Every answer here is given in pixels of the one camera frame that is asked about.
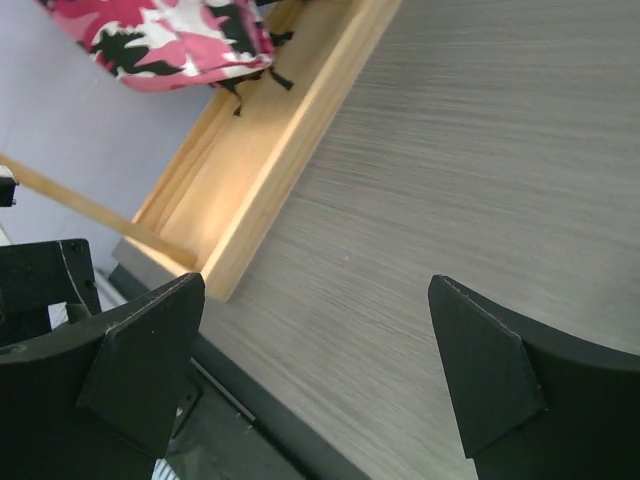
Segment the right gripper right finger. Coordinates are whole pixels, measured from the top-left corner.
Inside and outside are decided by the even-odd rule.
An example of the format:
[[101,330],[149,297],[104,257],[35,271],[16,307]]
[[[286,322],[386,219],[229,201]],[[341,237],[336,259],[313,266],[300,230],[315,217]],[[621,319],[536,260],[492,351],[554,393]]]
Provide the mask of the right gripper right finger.
[[636,479],[639,358],[509,310],[444,275],[428,302],[480,479]]

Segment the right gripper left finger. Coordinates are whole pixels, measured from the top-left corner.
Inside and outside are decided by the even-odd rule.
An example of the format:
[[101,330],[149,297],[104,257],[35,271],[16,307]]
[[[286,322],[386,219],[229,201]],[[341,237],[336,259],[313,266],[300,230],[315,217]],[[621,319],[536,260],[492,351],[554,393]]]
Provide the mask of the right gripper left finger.
[[1,350],[4,479],[149,479],[167,451],[205,300],[185,274]]

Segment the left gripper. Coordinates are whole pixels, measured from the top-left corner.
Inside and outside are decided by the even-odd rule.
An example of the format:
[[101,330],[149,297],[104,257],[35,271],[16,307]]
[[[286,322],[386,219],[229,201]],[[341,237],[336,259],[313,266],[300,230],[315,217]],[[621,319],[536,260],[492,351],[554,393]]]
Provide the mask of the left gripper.
[[49,307],[63,304],[77,323],[101,312],[85,239],[1,248],[1,343],[12,345],[53,330]]

